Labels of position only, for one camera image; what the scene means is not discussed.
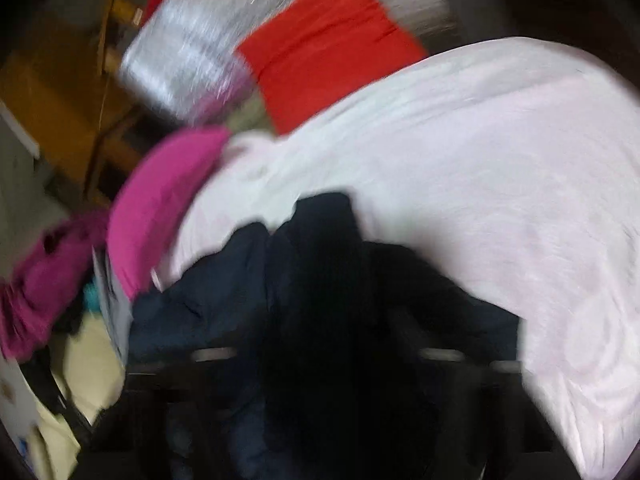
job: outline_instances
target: white fabric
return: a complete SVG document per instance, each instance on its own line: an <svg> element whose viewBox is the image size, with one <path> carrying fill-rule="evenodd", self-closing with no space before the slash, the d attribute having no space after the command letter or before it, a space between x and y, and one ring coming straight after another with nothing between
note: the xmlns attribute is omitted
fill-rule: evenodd
<svg viewBox="0 0 640 480"><path fill-rule="evenodd" d="M159 269L176 280L251 220L350 192L364 236L405 244L526 320L527 386L580 473L640 438L640 108L581 51L525 38L426 59L285 139L235 138Z"/></svg>

